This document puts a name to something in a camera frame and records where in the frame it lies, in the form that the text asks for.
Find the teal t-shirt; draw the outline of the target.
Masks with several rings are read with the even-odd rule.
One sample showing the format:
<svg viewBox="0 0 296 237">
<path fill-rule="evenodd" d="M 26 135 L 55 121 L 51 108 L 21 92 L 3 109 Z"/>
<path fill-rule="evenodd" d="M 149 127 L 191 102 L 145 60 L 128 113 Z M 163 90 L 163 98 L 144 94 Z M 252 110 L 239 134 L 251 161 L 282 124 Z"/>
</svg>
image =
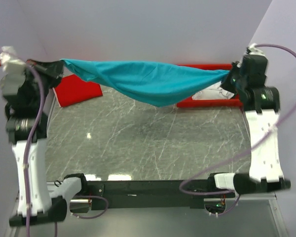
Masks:
<svg viewBox="0 0 296 237">
<path fill-rule="evenodd" d="M 156 107 L 174 105 L 221 82 L 228 70 L 203 70 L 152 61 L 85 61 L 63 59 L 85 82 L 94 82 Z"/>
</svg>

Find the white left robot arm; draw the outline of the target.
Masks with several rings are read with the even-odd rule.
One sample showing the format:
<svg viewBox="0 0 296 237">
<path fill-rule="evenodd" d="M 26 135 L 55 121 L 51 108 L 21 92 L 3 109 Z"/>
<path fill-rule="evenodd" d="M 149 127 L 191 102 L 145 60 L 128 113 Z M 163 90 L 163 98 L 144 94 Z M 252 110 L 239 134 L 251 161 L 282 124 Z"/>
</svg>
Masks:
<svg viewBox="0 0 296 237">
<path fill-rule="evenodd" d="M 26 66 L 8 72 L 1 80 L 6 101 L 6 132 L 17 163 L 19 199 L 11 227 L 64 221 L 71 199 L 89 192 L 84 174 L 67 175 L 55 191 L 49 192 L 45 171 L 49 113 L 45 100 L 63 78 L 64 62 L 28 60 Z"/>
</svg>

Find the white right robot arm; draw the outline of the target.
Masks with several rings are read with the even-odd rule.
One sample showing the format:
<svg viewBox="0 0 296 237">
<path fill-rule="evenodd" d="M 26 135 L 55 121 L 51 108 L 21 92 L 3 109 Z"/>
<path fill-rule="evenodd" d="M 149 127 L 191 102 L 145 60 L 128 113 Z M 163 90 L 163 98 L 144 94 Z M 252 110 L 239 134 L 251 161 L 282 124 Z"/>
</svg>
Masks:
<svg viewBox="0 0 296 237">
<path fill-rule="evenodd" d="M 246 54 L 232 64 L 221 83 L 224 90 L 238 95 L 249 128 L 251 162 L 247 173 L 214 173 L 207 193 L 218 197 L 223 191 L 239 195 L 268 193 L 291 188 L 285 179 L 278 149 L 276 123 L 280 116 L 280 96 L 275 87 L 265 85 L 268 60 L 261 54 Z"/>
</svg>

